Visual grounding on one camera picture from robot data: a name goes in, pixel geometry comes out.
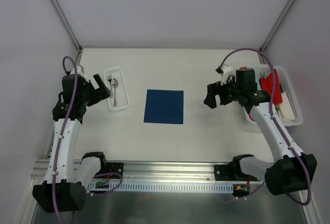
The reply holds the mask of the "silver spoon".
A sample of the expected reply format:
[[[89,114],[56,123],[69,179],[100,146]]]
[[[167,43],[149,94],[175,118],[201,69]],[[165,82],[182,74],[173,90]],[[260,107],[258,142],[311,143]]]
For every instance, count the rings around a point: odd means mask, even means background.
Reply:
[[[111,81],[111,85],[113,88],[113,106],[116,107],[117,106],[116,90],[118,87],[118,80],[116,78],[113,78]]]

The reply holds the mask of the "blue paper napkin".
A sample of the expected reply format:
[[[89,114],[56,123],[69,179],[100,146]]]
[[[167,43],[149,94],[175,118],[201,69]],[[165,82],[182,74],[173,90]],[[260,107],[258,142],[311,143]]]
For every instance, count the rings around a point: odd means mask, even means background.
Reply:
[[[148,89],[143,121],[153,124],[182,125],[184,122],[184,92]]]

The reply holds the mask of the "silver fork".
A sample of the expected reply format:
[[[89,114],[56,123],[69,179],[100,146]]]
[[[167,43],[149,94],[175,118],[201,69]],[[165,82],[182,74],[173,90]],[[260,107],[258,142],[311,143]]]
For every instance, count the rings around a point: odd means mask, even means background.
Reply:
[[[112,85],[111,84],[111,82],[112,82],[112,76],[111,75],[108,75],[108,79],[107,80],[108,80],[109,86],[111,87],[111,85]]]

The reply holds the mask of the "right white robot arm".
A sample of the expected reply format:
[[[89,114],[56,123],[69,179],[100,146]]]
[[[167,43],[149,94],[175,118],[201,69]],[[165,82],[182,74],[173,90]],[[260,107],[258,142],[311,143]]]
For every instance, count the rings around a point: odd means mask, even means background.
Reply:
[[[254,70],[238,69],[236,75],[229,76],[224,83],[209,84],[204,104],[216,108],[217,96],[221,105],[238,102],[251,115],[263,133],[274,161],[268,163],[251,154],[235,156],[228,165],[232,177],[240,181],[249,175],[262,180],[273,195],[290,195],[303,190],[310,194],[317,160],[313,154],[306,154],[290,136],[269,93],[258,90]]]

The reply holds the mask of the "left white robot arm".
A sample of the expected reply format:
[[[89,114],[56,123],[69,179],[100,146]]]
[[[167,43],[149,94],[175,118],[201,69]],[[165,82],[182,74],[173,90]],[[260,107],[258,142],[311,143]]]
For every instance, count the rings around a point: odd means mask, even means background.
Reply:
[[[62,91],[52,110],[54,141],[52,155],[43,182],[35,185],[32,195],[46,213],[73,212],[84,208],[87,187],[95,177],[107,174],[103,152],[86,153],[78,169],[74,168],[74,153],[83,116],[87,108],[110,97],[99,74],[93,75],[98,88],[82,75],[62,78]]]

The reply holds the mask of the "light blue rolled napkin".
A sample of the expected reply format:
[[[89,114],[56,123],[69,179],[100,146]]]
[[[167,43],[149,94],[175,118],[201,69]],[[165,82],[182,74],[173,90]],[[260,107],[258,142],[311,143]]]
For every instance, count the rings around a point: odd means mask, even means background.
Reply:
[[[256,73],[255,74],[255,81],[257,83],[257,89],[260,91],[262,90],[261,86],[260,86],[260,76]]]

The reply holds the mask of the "red rolled napkin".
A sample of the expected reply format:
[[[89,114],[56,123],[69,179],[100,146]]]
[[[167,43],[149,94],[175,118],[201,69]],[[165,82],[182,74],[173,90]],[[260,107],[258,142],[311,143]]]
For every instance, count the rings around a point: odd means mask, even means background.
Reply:
[[[273,103],[274,105],[279,105],[283,102],[283,99],[282,99],[281,85],[279,82],[278,73],[276,69],[274,69],[274,74],[270,73],[270,75],[267,77],[270,95],[271,95],[271,90],[273,88],[273,77],[275,77],[275,90],[274,90]]]
[[[271,87],[270,84],[267,80],[267,78],[259,78],[259,84],[260,87],[263,91],[267,91],[267,93],[269,94],[269,96],[271,96]]]

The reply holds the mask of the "white napkin stack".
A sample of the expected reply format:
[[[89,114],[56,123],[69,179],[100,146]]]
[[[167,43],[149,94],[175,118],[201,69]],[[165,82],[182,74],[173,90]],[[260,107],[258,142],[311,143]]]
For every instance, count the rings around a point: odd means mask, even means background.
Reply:
[[[295,116],[294,116],[294,113],[291,108],[291,105],[290,105],[286,92],[282,93],[282,99],[283,99],[283,102],[278,105],[280,108],[279,116],[283,121],[291,123],[294,121]]]

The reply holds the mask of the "small white utensil tray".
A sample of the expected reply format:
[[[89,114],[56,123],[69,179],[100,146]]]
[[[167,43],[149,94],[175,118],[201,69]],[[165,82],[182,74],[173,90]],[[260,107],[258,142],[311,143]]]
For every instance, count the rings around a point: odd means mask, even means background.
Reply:
[[[107,68],[103,71],[104,80],[106,87],[111,91],[111,96],[107,99],[108,100],[108,107],[109,110],[114,111],[121,111],[129,107],[129,97],[128,97],[128,91],[124,79],[124,74],[122,71],[122,68],[120,66]],[[113,106],[113,88],[109,86],[108,83],[108,75],[112,76],[113,78],[116,78],[118,80],[118,87],[116,90],[116,98],[117,98],[117,106]]]

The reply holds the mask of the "large white basket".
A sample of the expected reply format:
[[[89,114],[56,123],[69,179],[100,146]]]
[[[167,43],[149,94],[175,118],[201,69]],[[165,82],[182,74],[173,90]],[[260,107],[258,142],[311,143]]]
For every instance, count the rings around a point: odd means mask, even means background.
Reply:
[[[268,77],[271,74],[271,69],[266,64],[248,65],[247,68],[252,68],[258,77]],[[294,116],[293,120],[283,119],[281,113],[280,119],[284,126],[299,126],[303,122],[303,116],[290,77],[283,67],[275,65],[274,69],[277,70],[280,86],[286,94],[286,97],[284,96],[284,102],[287,101],[287,103],[290,104],[290,108]]]

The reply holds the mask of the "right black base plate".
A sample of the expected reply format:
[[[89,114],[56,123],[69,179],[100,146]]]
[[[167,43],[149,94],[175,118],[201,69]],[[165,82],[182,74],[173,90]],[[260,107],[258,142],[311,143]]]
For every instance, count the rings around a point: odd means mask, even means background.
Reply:
[[[240,168],[240,165],[235,162],[228,164],[216,164],[213,166],[214,178],[216,181],[253,181],[257,182],[259,179],[244,174]]]

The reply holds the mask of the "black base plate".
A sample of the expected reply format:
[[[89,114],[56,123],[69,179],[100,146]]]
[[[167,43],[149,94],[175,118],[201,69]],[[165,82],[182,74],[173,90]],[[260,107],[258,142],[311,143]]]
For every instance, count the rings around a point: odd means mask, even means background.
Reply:
[[[216,164],[213,166],[214,178],[216,181],[253,181],[257,182],[259,179],[244,174],[240,168],[240,165],[235,162],[228,164]]]
[[[103,173],[117,173],[121,176],[123,176],[123,172],[124,172],[124,163],[122,162],[107,162],[107,166],[105,171],[103,171]],[[118,175],[106,175],[104,176],[104,178],[106,180],[110,180],[110,179],[119,179],[120,177]]]

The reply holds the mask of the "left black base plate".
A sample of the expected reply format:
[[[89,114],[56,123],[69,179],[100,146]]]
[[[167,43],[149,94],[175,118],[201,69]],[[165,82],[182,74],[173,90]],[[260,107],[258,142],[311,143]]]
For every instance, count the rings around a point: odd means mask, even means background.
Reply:
[[[103,171],[103,173],[117,173],[121,176],[123,176],[123,172],[124,172],[124,163],[122,162],[107,162],[107,166],[105,171]],[[110,180],[110,179],[119,179],[120,177],[118,175],[106,175],[104,176],[104,178],[106,180]]]

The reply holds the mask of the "aluminium mounting rail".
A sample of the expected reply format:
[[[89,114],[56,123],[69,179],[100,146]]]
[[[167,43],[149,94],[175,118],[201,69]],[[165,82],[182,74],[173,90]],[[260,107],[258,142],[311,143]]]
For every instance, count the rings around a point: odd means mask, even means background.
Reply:
[[[206,182],[245,182],[245,181],[216,181],[213,166],[227,163],[202,162],[143,162],[143,161],[108,161],[124,163],[123,176],[125,182],[170,182],[170,183],[206,183]],[[259,181],[264,180],[266,170],[271,163],[263,162],[255,157],[243,158],[238,163],[244,174],[251,175]],[[82,176],[100,175],[105,171],[107,162],[97,157],[76,160],[73,163],[58,163],[54,165],[49,159],[36,160],[30,177],[32,179],[48,180],[53,173],[60,179],[78,180]]]

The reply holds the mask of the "left aluminium frame post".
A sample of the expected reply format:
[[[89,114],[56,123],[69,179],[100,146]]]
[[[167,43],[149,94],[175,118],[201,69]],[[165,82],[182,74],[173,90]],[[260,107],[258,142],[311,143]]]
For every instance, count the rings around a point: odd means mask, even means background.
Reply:
[[[64,26],[70,40],[72,41],[74,47],[76,48],[77,51],[81,51],[81,45],[76,37],[76,35],[74,34],[74,31],[59,3],[58,0],[50,0],[52,6],[54,7],[57,15],[59,16],[60,20],[61,20],[61,23],[62,25]]]

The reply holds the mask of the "aluminium frame post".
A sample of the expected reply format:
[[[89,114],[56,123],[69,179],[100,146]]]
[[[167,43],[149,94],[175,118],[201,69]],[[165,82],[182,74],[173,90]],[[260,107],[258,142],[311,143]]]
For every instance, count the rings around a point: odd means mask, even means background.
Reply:
[[[289,11],[291,10],[292,6],[296,0],[287,0],[284,7],[282,8],[281,12],[279,13],[278,17],[275,20],[275,23],[273,24],[271,30],[269,31],[266,39],[264,40],[262,46],[259,48],[261,52],[266,51],[269,44],[273,40],[274,36],[276,35],[277,31],[279,30],[281,24],[285,20],[286,16],[288,15]]]
[[[61,20],[61,23],[62,25],[64,26],[70,40],[72,41],[74,47],[76,48],[77,51],[81,51],[81,45],[76,37],[76,35],[74,34],[74,31],[59,3],[58,0],[50,0],[52,6],[54,7],[57,15],[59,16],[60,20]]]

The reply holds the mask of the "right aluminium frame post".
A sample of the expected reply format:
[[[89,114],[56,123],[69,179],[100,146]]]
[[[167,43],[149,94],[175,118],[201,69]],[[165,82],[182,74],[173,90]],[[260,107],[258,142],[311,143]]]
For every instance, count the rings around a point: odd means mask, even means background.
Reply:
[[[277,31],[279,30],[281,24],[285,20],[286,16],[288,15],[289,11],[291,10],[292,6],[296,0],[287,0],[284,7],[282,8],[281,12],[279,13],[278,17],[275,20],[275,23],[273,24],[271,30],[269,31],[266,39],[264,40],[262,46],[259,48],[261,52],[266,51],[269,44],[273,40],[274,36],[276,35]]]

